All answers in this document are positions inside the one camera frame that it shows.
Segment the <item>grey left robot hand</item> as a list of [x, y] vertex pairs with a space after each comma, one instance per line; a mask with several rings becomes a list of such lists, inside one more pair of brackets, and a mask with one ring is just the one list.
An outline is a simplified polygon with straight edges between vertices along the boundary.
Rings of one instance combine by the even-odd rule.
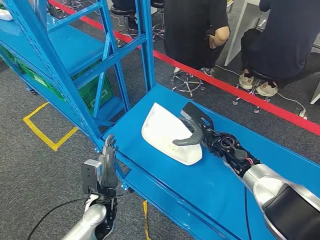
[[115, 170], [117, 146], [115, 135], [111, 133], [106, 137], [98, 160], [102, 164], [101, 186], [103, 188], [115, 189], [118, 183]]

